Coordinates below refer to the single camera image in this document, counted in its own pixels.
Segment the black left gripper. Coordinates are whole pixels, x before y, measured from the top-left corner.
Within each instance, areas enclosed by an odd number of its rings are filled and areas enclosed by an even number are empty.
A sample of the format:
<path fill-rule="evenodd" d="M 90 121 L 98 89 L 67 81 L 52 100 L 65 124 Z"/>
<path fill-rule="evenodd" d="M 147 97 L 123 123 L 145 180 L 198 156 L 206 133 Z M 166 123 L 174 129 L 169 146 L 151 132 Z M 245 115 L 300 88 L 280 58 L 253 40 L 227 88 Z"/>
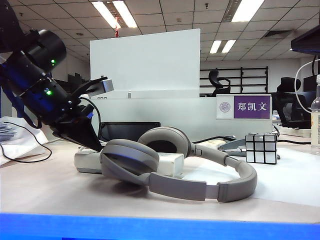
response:
<path fill-rule="evenodd" d="M 79 99 L 52 98 L 48 102 L 52 110 L 48 113 L 49 126 L 56 137 L 100 152 L 102 145 L 93 129 L 91 118 L 94 107 L 81 105 Z"/>

